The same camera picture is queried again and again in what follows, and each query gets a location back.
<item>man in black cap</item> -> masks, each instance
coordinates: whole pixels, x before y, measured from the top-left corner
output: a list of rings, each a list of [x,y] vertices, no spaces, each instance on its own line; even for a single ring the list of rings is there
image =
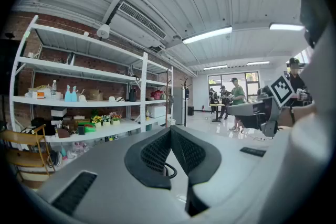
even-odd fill
[[[290,58],[289,67],[290,67],[290,72],[289,72],[290,84],[294,92],[296,93],[298,89],[304,89],[306,87],[300,75],[298,74],[300,70],[299,60],[295,58]]]
[[[226,114],[225,114],[225,118],[224,118],[224,120],[227,120],[227,106],[228,106],[228,104],[229,104],[229,99],[227,98],[231,93],[229,92],[229,91],[227,91],[226,89],[225,89],[225,86],[223,85],[223,86],[221,86],[221,89],[220,89],[221,91],[221,96],[222,96],[222,104],[224,105],[224,106],[222,106],[222,108],[221,108],[221,115],[218,117],[219,119],[222,119],[223,118],[223,115],[224,115],[224,112],[226,111]]]

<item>potted plant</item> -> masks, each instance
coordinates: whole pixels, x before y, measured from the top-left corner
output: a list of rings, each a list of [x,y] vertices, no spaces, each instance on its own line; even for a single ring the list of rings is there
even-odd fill
[[[120,124],[121,115],[118,115],[116,112],[111,112],[110,116],[112,118],[112,124],[113,125]]]
[[[96,126],[96,128],[100,128],[101,127],[101,117],[96,115],[94,117],[91,118],[91,122]]]
[[[103,126],[110,126],[111,125],[111,116],[110,115],[104,115],[102,117]]]

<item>person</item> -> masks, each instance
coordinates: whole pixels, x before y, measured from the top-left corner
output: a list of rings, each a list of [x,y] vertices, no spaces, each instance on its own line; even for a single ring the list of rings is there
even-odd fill
[[[221,115],[218,117],[219,119],[222,119],[223,118],[223,115],[224,115],[224,112],[226,111],[226,114],[225,114],[225,118],[224,118],[224,120],[227,120],[227,106],[228,106],[228,103],[229,103],[229,99],[227,98],[231,93],[229,92],[229,91],[227,91],[226,89],[225,89],[225,86],[223,85],[223,86],[221,86],[221,89],[220,89],[221,91],[221,95],[220,96],[222,96],[222,104],[224,105],[224,106],[222,106],[222,108],[221,108]]]
[[[294,90],[294,93],[297,93],[298,89],[305,89],[306,85],[304,84],[303,80],[301,79],[300,75],[298,74],[300,67],[299,67],[299,60],[295,58],[290,58],[289,59],[289,67],[290,67],[290,72],[289,72],[289,81],[290,84]],[[288,101],[288,105],[291,106],[303,106],[303,102],[298,101],[295,98],[291,98]]]
[[[214,103],[215,103],[215,101],[214,101],[214,93],[215,93],[214,89],[213,89],[213,88],[210,88],[210,91],[209,91],[210,104],[214,104]],[[212,107],[211,107],[211,114],[212,114],[214,111],[215,111],[215,107],[212,106]]]
[[[306,85],[304,84],[303,80],[301,79],[300,75],[298,74],[300,67],[299,67],[299,60],[295,58],[289,59],[289,81],[290,84],[296,93],[298,89],[304,89],[306,88]]]
[[[244,93],[243,87],[239,85],[238,79],[237,78],[232,78],[230,80],[230,82],[232,82],[233,85],[235,86],[232,89],[232,95],[234,96],[232,98],[232,102],[233,102],[232,105],[237,105],[237,104],[244,103],[244,95],[245,95],[245,93]],[[244,126],[241,123],[239,117],[235,116],[235,125],[233,127],[231,127],[229,130],[234,131],[234,132],[239,132],[239,129],[240,129],[239,126],[242,126],[241,132],[243,132]]]

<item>trash can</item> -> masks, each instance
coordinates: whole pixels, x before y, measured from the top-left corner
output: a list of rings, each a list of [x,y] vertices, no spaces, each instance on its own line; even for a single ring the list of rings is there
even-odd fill
[[[194,107],[188,106],[188,116],[193,116],[193,115],[194,115]]]

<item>brick wall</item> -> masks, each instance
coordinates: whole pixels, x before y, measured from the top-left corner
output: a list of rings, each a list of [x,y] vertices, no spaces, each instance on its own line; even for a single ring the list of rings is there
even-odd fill
[[[26,12],[15,12],[12,13],[7,21],[7,24],[5,25],[2,33],[1,33],[1,39],[6,39],[4,33],[13,33],[15,36],[15,40],[21,40],[23,37],[24,32],[26,31],[26,28],[28,27],[29,23],[31,22],[32,18],[34,17],[34,13],[26,13]],[[96,29],[73,22],[67,19],[45,15],[45,14],[38,14],[39,18],[37,20],[38,24],[56,27],[60,29],[64,29],[67,31],[71,31],[78,34],[83,34],[85,31],[89,33],[89,37],[98,39],[98,36],[96,35]],[[109,39],[105,39],[104,42],[112,44],[114,46],[117,46],[119,48],[125,49],[127,51],[130,51],[137,55],[142,55],[143,50],[140,48],[137,48],[127,41],[124,41],[118,37],[110,36]],[[27,39],[26,47],[24,49],[24,56],[27,56],[29,52],[38,53],[40,48],[40,40],[37,37],[36,33],[34,31],[31,32],[29,35],[29,38]],[[42,60],[59,60],[59,59],[66,59],[67,53],[62,51],[56,51],[56,50],[50,50],[50,49],[43,49],[40,55],[40,59]],[[166,62],[162,61],[161,59],[155,57],[154,55],[149,54],[148,59],[151,61],[154,61],[156,63],[159,63],[160,65],[163,65],[165,67],[170,67]],[[76,66],[83,66],[88,67],[92,69],[98,69],[108,72],[116,72],[120,74],[127,74],[127,67],[122,65],[116,65],[110,62],[106,62],[103,60],[93,59],[90,57],[80,56],[76,55]],[[141,76],[141,72],[138,70],[135,70],[134,73],[137,76]],[[17,76],[18,79],[18,95],[24,95],[25,92],[27,92],[27,88],[31,87],[31,79],[32,79],[33,70],[30,68],[24,68],[19,75]],[[181,80],[184,77],[188,77],[186,74],[180,72],[177,69],[174,69],[174,85],[180,86]],[[94,80],[86,80],[86,79],[77,79],[77,78],[70,78],[70,77],[63,77],[63,76],[55,76],[55,75],[49,75],[49,74],[42,74],[37,73],[35,74],[35,81],[34,86],[40,86],[40,85],[51,85],[52,81],[56,79],[57,80],[57,90],[60,92],[65,93],[67,85],[70,85],[71,87],[76,85],[77,89],[81,92],[82,89],[85,89],[84,94],[86,95],[88,93],[88,89],[95,89],[98,87],[103,92],[103,98],[106,100],[109,96],[115,96],[115,97],[124,97],[126,98],[126,85],[121,83],[112,83],[112,82],[101,82],[101,81],[94,81]],[[156,75],[147,74],[147,79],[150,80],[156,80]],[[159,75],[159,81],[166,82],[166,74]],[[188,78],[189,84],[192,83],[192,78]],[[146,96],[150,97],[150,93],[156,90],[156,88],[150,88],[147,87],[146,89]],[[137,98],[140,99],[140,89],[137,89]],[[192,87],[190,87],[190,93],[191,93],[191,100],[189,101],[189,104],[192,105]],[[6,120],[8,123],[10,123],[10,116],[9,116],[9,98],[5,97],[5,114],[6,114]],[[85,115],[90,116],[92,109],[71,109],[68,108],[68,115]],[[30,108],[28,104],[14,104],[14,111],[15,111],[15,117],[23,126],[26,126],[29,124],[30,121]],[[101,108],[98,109],[99,113],[105,114],[111,111],[119,112],[125,117],[126,110],[125,108]],[[132,106],[131,107],[131,113],[132,115],[137,115],[140,113],[140,107],[138,106]],[[48,106],[34,106],[34,114],[35,116],[42,116],[44,118],[50,118],[50,107]]]

